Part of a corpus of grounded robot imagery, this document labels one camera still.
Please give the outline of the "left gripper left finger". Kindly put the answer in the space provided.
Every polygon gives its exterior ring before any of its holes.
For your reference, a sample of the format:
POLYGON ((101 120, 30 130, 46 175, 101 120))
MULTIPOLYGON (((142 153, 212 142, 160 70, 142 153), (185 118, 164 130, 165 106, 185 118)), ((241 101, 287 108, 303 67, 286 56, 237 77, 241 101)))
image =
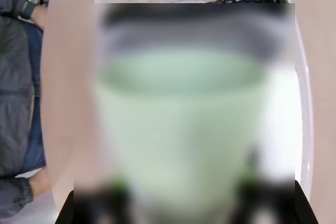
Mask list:
POLYGON ((72 190, 56 223, 133 223, 125 179, 116 176, 93 191, 72 190))

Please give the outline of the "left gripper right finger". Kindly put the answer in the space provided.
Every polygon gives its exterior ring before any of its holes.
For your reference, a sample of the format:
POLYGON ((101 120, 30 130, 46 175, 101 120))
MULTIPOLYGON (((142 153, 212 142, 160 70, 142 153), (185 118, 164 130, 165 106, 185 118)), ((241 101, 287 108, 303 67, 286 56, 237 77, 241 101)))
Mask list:
POLYGON ((236 223, 318 223, 296 180, 279 184, 257 177, 259 158, 253 151, 237 188, 236 223))

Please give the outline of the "person's right hand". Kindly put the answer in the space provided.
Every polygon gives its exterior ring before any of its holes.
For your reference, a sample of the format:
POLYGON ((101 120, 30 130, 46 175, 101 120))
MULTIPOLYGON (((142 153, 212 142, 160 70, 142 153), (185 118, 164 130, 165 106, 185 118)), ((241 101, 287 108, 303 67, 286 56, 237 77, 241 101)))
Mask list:
POLYGON ((49 181, 49 176, 46 169, 41 169, 33 176, 29 177, 28 182, 31 187, 34 199, 49 191, 51 188, 51 183, 49 181))

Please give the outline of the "person's left hand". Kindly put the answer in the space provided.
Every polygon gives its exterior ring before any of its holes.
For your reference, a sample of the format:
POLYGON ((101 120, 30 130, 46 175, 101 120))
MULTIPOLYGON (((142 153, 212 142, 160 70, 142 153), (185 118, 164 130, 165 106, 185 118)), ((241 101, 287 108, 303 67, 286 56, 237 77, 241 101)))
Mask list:
POLYGON ((44 30, 47 18, 48 7, 45 5, 36 5, 30 20, 37 25, 41 30, 44 30))

